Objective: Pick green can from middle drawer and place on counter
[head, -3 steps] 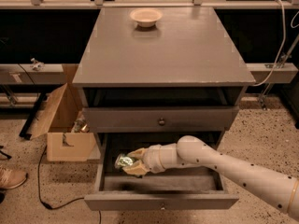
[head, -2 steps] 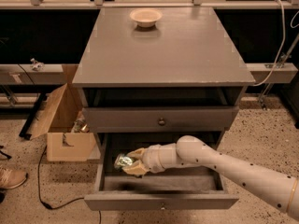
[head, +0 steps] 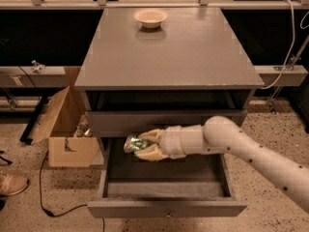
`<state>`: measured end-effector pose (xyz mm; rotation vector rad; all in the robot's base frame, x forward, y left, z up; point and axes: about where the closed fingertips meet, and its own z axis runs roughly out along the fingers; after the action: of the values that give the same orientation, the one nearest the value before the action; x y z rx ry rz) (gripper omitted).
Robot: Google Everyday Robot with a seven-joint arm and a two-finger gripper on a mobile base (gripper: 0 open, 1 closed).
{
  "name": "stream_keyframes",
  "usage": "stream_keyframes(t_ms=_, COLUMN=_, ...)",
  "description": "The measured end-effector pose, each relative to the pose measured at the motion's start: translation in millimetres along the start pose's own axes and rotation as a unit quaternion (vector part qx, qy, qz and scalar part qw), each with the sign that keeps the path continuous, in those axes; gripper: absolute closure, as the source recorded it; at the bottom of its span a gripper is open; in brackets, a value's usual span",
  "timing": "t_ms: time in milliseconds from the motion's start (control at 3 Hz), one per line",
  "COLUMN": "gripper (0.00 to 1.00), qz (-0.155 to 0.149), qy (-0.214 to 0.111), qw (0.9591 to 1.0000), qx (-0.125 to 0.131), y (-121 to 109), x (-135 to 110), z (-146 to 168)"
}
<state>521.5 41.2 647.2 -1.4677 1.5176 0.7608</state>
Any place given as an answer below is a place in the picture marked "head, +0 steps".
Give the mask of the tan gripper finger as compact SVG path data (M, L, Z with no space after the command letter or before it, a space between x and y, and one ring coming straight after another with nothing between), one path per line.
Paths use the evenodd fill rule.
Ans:
M141 160L147 161L159 161L168 158L157 144L154 144L145 150L136 151L134 155Z
M149 131L143 132L139 135L139 137L145 140L149 140L153 143L159 143L162 134L163 134L163 130L155 129L155 130L149 130Z

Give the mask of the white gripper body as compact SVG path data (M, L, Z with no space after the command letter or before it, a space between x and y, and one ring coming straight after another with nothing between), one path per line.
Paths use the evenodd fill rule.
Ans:
M165 129L159 139L159 147L164 155L171 159L179 159L185 157L183 146L181 143L181 126L169 127Z

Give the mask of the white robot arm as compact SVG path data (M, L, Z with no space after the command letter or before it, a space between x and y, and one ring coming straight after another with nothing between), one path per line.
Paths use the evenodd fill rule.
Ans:
M152 143L135 153L141 160L231 154L248 163L302 210L309 212L309 169L256 142L226 117L213 116L203 126L150 130L140 137Z

